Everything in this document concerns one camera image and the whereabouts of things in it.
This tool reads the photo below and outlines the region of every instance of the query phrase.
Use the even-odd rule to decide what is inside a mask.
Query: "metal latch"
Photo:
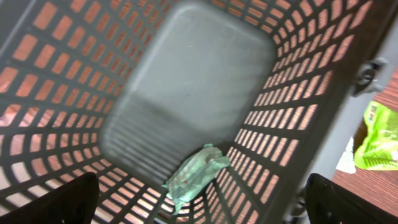
[[[377,83],[377,73],[387,63],[388,61],[381,57],[364,63],[359,69],[358,79],[355,83],[355,91],[353,95],[359,96],[363,93],[383,91],[385,86]]]

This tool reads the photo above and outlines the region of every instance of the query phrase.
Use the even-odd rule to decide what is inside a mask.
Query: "gray basket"
[[[0,1],[0,215],[92,171],[93,223],[280,223],[397,5],[174,2]],[[210,142],[231,167],[171,217]]]

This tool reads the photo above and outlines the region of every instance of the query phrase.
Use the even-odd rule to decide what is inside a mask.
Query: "green package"
[[[368,135],[355,152],[355,165],[367,170],[398,170],[398,113],[372,101],[364,121]]]
[[[189,157],[163,185],[175,204],[173,215],[178,214],[184,203],[193,200],[218,171],[229,165],[229,158],[212,144],[205,145],[200,152]]]

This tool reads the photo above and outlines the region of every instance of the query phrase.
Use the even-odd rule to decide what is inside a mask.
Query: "wooden floor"
[[[378,101],[398,111],[398,70],[389,86],[376,95]],[[355,137],[355,146],[366,136],[364,123]],[[398,171],[369,171],[356,168],[355,174],[337,171],[333,181],[381,209],[398,217]]]

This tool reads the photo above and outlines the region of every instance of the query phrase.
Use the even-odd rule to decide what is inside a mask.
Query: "gray plastic surface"
[[[275,57],[247,24],[202,2],[179,4],[113,107],[101,152],[163,183],[202,145],[232,142]]]

